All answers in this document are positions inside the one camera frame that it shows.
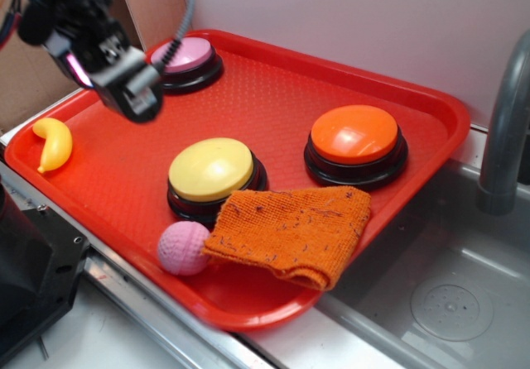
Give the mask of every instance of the textured ball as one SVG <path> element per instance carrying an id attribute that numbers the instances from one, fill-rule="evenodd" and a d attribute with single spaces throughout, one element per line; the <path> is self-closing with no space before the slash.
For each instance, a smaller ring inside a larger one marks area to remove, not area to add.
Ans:
<path id="1" fill-rule="evenodd" d="M 172 224 L 158 242 L 158 258 L 162 266 L 175 276 L 192 276 L 203 271 L 210 257 L 200 251 L 209 236 L 208 228 L 200 223 Z"/>

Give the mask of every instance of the metal faucet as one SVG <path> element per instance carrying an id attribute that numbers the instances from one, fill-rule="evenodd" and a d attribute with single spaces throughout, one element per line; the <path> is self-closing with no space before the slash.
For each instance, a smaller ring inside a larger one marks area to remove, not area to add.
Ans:
<path id="1" fill-rule="evenodd" d="M 476 198 L 483 212 L 512 211 L 529 124 L 530 30 L 513 48 L 489 122 Z"/>

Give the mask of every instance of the plastic tray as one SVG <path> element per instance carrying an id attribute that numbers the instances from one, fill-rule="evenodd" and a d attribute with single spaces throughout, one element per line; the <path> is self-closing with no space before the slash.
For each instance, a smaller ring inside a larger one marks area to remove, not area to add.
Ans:
<path id="1" fill-rule="evenodd" d="M 209 266 L 189 277 L 160 267 L 158 239 L 176 221 L 166 201 L 173 158 L 199 140 L 232 137 L 265 165 L 270 189 L 315 186 L 303 160 L 313 122 L 347 104 L 383 108 L 401 127 L 409 158 L 397 180 L 371 192 L 372 217 L 353 260 L 465 139 L 470 117 L 461 102 L 435 90 L 222 31 L 190 35 L 208 39 L 222 57 L 219 81 L 167 95 L 156 121 L 144 125 L 112 113 L 93 92 L 76 94 L 42 115 L 72 131 L 66 165 L 44 176 L 36 171 L 44 142 L 31 124 L 8 144 L 6 161 L 204 321 L 230 331 L 277 325 L 309 309 L 320 292 L 250 266 Z"/>

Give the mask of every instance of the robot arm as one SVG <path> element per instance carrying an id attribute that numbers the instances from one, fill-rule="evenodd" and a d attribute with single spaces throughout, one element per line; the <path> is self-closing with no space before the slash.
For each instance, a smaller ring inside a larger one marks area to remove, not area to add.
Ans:
<path id="1" fill-rule="evenodd" d="M 155 118 L 162 104 L 158 83 L 190 25 L 193 0 L 166 58 L 149 65 L 132 47 L 120 23 L 108 14 L 112 0 L 29 0 L 18 35 L 43 46 L 63 73 L 95 89 L 103 103 L 133 122 Z"/>

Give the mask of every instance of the orange cloth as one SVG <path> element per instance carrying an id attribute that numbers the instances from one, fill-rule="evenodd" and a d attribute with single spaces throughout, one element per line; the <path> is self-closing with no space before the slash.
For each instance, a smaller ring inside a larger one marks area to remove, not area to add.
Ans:
<path id="1" fill-rule="evenodd" d="M 203 253 L 330 290 L 357 246 L 369 207 L 370 195 L 350 186 L 234 191 Z"/>

